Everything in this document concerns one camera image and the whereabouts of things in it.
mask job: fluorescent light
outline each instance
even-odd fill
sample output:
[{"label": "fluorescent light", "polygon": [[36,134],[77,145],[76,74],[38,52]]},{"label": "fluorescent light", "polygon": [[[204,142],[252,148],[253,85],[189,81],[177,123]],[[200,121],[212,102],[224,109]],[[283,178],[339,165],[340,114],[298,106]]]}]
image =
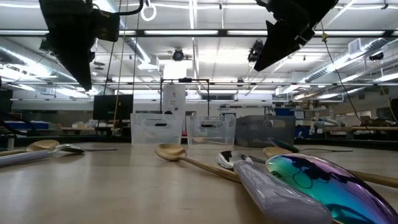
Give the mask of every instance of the fluorescent light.
[{"label": "fluorescent light", "polygon": [[23,85],[23,84],[19,84],[19,85],[11,85],[11,84],[9,84],[9,86],[16,87],[16,88],[21,88],[23,90],[35,91],[35,89],[33,89],[32,87],[27,86],[27,85]]},{"label": "fluorescent light", "polygon": [[136,31],[135,30],[120,30],[119,31],[119,36],[123,36],[123,35],[135,35]]},{"label": "fluorescent light", "polygon": [[87,95],[85,95],[83,93],[80,93],[80,92],[75,91],[75,90],[69,90],[69,89],[66,89],[66,88],[57,88],[56,91],[58,93],[61,93],[61,94],[67,95],[67,96],[72,96],[72,97],[75,97],[75,98],[87,98],[88,97]]},{"label": "fluorescent light", "polygon": [[[314,31],[315,35],[322,35],[322,30]],[[384,33],[383,30],[329,30],[325,31],[328,35],[382,35]]]},{"label": "fluorescent light", "polygon": [[347,93],[348,93],[348,94],[355,93],[356,91],[361,90],[361,89],[363,89],[363,88],[356,88],[356,89],[347,91]]},{"label": "fluorescent light", "polygon": [[338,93],[325,94],[325,95],[319,96],[318,99],[328,99],[328,98],[332,98],[335,96],[338,96]]},{"label": "fluorescent light", "polygon": [[145,35],[217,35],[218,30],[145,30]]},{"label": "fluorescent light", "polygon": [[394,74],[391,74],[391,75],[384,75],[383,77],[374,79],[373,82],[375,82],[375,83],[385,82],[385,81],[393,80],[393,79],[396,79],[396,78],[398,78],[398,73],[394,73]]},{"label": "fluorescent light", "polygon": [[191,29],[194,29],[194,23],[193,23],[193,0],[188,0],[189,1],[189,23]]},{"label": "fluorescent light", "polygon": [[24,8],[24,9],[40,9],[40,5],[38,5],[38,4],[23,5],[23,4],[0,3],[0,6],[3,6],[3,7],[16,7],[16,8]]},{"label": "fluorescent light", "polygon": [[266,30],[229,30],[228,35],[268,35]]},{"label": "fluorescent light", "polygon": [[0,30],[0,35],[44,35],[48,30]]},{"label": "fluorescent light", "polygon": [[349,76],[349,77],[347,77],[347,78],[344,78],[344,79],[342,79],[341,80],[341,82],[349,82],[349,81],[351,81],[351,80],[354,80],[354,79],[356,79],[356,78],[358,78],[360,75],[352,75],[352,76]]},{"label": "fluorescent light", "polygon": [[300,94],[300,95],[296,96],[294,99],[295,99],[295,100],[299,100],[299,99],[302,99],[302,98],[304,98],[304,97],[306,97],[305,94]]}]

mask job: wooden tabletop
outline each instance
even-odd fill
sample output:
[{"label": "wooden tabletop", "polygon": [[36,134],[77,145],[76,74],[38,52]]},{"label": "wooden tabletop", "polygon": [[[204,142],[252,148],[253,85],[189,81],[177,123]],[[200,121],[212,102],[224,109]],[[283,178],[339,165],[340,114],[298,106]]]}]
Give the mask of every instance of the wooden tabletop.
[{"label": "wooden tabletop", "polygon": [[[0,168],[0,223],[272,223],[264,220],[241,184],[183,161],[165,161],[155,155],[154,146],[81,146],[118,147],[119,151],[61,153]],[[215,164],[214,158],[222,150],[202,147],[187,152],[192,158]],[[236,150],[264,159],[261,149]],[[354,149],[314,154],[347,169],[398,176],[398,152]],[[398,208],[396,189],[370,185]]]}]

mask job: wooden spoon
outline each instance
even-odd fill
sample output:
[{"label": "wooden spoon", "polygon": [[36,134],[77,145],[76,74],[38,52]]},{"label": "wooden spoon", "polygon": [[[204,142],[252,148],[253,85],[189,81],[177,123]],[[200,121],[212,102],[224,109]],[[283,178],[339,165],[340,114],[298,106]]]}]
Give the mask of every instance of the wooden spoon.
[{"label": "wooden spoon", "polygon": [[41,140],[41,141],[33,142],[32,144],[28,145],[26,147],[26,150],[13,150],[13,151],[0,152],[0,157],[16,155],[16,154],[25,153],[25,152],[41,151],[41,150],[51,151],[51,150],[54,150],[55,147],[57,147],[59,144],[60,143],[56,140]]},{"label": "wooden spoon", "polygon": [[178,144],[160,144],[156,146],[155,149],[156,154],[168,161],[179,161],[183,160],[189,164],[192,164],[194,166],[197,166],[199,168],[202,168],[204,170],[207,170],[208,172],[220,175],[224,177],[225,179],[232,180],[235,182],[240,183],[241,181],[238,179],[238,176],[232,171],[217,167],[217,166],[211,166],[208,164],[204,164],[200,161],[197,161],[195,159],[191,159],[187,157],[187,152],[185,149]]},{"label": "wooden spoon", "polygon": [[[274,156],[274,155],[292,153],[289,150],[282,149],[279,147],[266,147],[263,149],[263,152],[266,155],[266,157],[268,157],[268,158],[271,156]],[[389,187],[393,187],[393,188],[398,188],[398,179],[396,179],[396,178],[386,177],[383,175],[368,174],[365,172],[359,172],[359,171],[349,170],[349,169],[348,169],[348,172],[354,174],[355,176],[357,176],[359,179],[361,179],[363,181],[368,181],[368,182],[375,183],[375,184],[381,184],[381,185],[385,185],[385,186],[389,186]]]}]

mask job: clear plastic bin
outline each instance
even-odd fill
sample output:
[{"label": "clear plastic bin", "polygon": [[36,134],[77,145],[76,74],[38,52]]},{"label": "clear plastic bin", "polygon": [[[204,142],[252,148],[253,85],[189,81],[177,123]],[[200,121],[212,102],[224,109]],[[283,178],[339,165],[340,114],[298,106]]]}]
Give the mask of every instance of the clear plastic bin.
[{"label": "clear plastic bin", "polygon": [[187,116],[189,146],[233,146],[235,141],[234,116]]},{"label": "clear plastic bin", "polygon": [[236,144],[268,147],[268,137],[294,144],[295,116],[250,115],[236,120]]},{"label": "clear plastic bin", "polygon": [[181,144],[182,121],[173,114],[131,114],[132,144]]}]

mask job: wooden spoon handle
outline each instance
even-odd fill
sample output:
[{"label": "wooden spoon handle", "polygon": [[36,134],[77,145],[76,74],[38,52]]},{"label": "wooden spoon handle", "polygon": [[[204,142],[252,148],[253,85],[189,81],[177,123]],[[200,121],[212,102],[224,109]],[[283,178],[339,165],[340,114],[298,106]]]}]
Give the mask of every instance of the wooden spoon handle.
[{"label": "wooden spoon handle", "polygon": [[383,175],[369,174],[355,170],[348,170],[348,171],[363,181],[368,181],[375,184],[381,184],[389,187],[398,188],[398,179],[396,178],[386,177]]},{"label": "wooden spoon handle", "polygon": [[0,152],[0,157],[1,156],[16,155],[16,154],[25,153],[25,152],[27,152],[27,151],[25,151],[25,150],[4,151],[4,152]]},{"label": "wooden spoon handle", "polygon": [[185,162],[187,162],[189,164],[192,164],[194,166],[197,166],[199,168],[202,168],[204,170],[207,170],[208,172],[220,175],[220,176],[224,177],[225,179],[232,180],[232,181],[235,181],[235,182],[238,182],[238,183],[241,182],[238,179],[238,176],[234,172],[226,170],[224,168],[220,168],[220,167],[217,167],[217,166],[211,166],[211,165],[208,165],[208,164],[204,164],[204,163],[202,163],[200,161],[197,161],[196,159],[191,159],[191,158],[185,157],[185,156],[181,157],[181,160],[183,160],[183,161],[185,161]]}]

